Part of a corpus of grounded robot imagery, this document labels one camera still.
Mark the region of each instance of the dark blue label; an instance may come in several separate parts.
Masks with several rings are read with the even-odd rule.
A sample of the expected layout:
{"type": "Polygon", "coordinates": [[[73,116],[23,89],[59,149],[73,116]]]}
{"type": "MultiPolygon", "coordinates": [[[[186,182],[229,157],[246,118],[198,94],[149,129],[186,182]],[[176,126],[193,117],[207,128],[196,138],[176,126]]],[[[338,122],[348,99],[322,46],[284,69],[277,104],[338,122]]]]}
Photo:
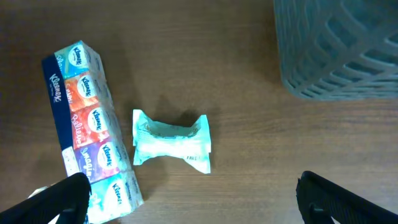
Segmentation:
{"type": "Polygon", "coordinates": [[[49,91],[52,114],[61,149],[73,146],[72,123],[63,77],[55,55],[42,61],[44,79],[49,91]]]}

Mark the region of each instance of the turquoise crumpled package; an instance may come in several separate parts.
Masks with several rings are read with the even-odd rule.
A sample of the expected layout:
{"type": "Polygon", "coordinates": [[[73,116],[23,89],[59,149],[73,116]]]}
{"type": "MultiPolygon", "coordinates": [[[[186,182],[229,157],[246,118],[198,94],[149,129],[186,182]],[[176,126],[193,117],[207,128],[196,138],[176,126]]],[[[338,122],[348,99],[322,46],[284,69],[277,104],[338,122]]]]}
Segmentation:
{"type": "Polygon", "coordinates": [[[135,166],[157,156],[172,156],[204,174],[210,173],[211,138],[206,115],[186,128],[153,121],[142,110],[133,110],[132,136],[135,166]]]}

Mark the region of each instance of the brown wooden surface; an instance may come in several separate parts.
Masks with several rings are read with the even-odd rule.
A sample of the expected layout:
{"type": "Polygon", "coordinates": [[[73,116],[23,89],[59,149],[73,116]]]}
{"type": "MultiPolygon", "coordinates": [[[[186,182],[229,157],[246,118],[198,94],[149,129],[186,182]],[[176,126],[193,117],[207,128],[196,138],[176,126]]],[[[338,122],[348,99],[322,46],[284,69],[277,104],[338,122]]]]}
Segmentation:
{"type": "Polygon", "coordinates": [[[270,0],[0,2],[0,210],[66,176],[40,61],[80,39],[102,56],[131,157],[134,108],[210,120],[212,174],[135,167],[146,203],[121,223],[302,223],[304,170],[398,212],[398,101],[291,96],[270,0]]]}

